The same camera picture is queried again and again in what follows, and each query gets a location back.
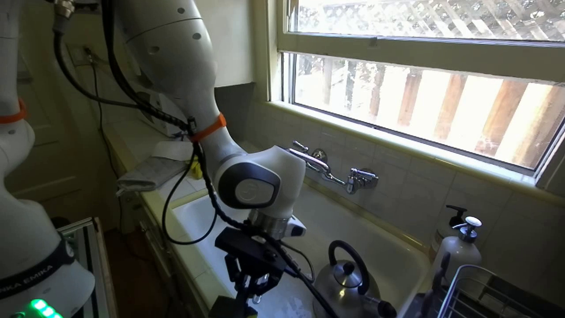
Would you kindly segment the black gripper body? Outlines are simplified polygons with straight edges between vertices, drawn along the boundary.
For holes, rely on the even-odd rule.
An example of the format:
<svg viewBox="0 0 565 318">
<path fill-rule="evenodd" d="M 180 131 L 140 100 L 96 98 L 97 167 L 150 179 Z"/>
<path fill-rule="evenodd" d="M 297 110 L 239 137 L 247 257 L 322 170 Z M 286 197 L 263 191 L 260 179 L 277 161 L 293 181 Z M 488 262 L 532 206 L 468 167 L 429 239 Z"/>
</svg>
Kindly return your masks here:
<svg viewBox="0 0 565 318">
<path fill-rule="evenodd" d="M 258 312 L 247 304 L 276 289 L 284 274 L 283 257 L 267 244 L 254 241 L 242 230 L 224 228 L 216 246 L 226 253 L 224 264 L 237 296 L 219 296 L 209 318 L 256 318 Z"/>
</svg>

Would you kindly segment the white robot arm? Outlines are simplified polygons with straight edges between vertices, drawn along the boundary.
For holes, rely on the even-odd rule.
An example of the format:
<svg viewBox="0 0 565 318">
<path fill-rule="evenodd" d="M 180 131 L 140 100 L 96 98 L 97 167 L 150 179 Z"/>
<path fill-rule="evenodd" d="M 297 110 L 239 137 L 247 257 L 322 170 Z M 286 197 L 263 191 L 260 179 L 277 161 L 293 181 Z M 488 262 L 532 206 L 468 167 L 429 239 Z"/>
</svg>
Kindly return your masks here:
<svg viewBox="0 0 565 318">
<path fill-rule="evenodd" d="M 237 255 L 269 251 L 302 225 L 293 216 L 306 163 L 281 147 L 247 154 L 230 137 L 214 87 L 212 41 L 193 0 L 117 0 L 103 9 L 119 20 L 140 69 L 187 117 L 194 154 L 216 188 L 214 200 L 247 209 L 247 223 L 228 232 L 242 243 Z M 71 253 L 46 211 L 0 188 L 0 317 L 14 318 L 46 303 L 74 315 L 90 299 L 96 278 Z"/>
</svg>

